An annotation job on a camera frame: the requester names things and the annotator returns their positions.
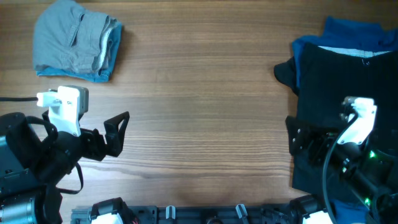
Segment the grey shorts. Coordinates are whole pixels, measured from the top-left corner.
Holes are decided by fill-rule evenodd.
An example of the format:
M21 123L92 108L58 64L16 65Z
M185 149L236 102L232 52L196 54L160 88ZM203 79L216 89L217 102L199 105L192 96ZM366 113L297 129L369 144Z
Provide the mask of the grey shorts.
M115 17L90 11L76 1L51 4L37 19L33 35L33 68L47 67L75 73L94 73L101 68L101 38L112 28Z

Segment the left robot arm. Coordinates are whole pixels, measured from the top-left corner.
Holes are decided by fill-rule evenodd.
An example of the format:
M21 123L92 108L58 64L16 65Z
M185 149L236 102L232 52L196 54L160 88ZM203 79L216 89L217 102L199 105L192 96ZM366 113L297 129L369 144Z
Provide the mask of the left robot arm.
M61 131L48 118L15 112L1 116L1 223L61 223L63 194L78 190L57 184L79 160L118 157L130 115L121 113L104 122L105 135L83 129L81 135Z

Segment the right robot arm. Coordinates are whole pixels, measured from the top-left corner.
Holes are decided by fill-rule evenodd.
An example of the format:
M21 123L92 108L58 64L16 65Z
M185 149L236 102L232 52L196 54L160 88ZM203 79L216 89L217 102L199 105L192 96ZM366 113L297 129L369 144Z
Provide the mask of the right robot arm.
M330 206L328 174L370 210L374 223L397 223L397 153L377 133L356 129L362 118L351 113L344 129L322 128L288 116L289 152L320 171L323 201Z

